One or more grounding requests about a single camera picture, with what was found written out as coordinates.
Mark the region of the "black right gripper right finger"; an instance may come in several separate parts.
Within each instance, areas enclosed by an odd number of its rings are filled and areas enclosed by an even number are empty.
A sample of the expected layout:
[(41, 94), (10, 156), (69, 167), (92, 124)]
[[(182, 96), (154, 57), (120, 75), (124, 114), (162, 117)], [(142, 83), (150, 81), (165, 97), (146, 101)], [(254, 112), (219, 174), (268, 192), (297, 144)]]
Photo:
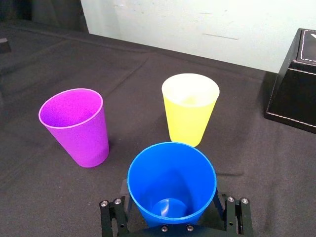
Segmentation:
[(216, 191), (213, 202), (224, 222), (223, 230), (215, 230), (216, 237), (252, 237), (254, 236), (250, 200), (237, 199)]

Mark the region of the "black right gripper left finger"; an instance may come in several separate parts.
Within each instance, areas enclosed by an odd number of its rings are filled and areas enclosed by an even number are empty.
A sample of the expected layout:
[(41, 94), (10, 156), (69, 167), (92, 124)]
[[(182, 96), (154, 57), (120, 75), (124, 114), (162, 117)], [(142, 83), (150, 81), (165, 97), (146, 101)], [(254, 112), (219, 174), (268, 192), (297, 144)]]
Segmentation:
[(120, 194), (121, 197), (117, 197), (111, 202), (105, 199), (99, 203), (103, 237), (114, 237), (113, 219), (116, 220), (117, 224), (117, 237), (124, 237), (130, 234), (127, 223), (133, 200), (128, 190), (127, 179), (122, 181)]

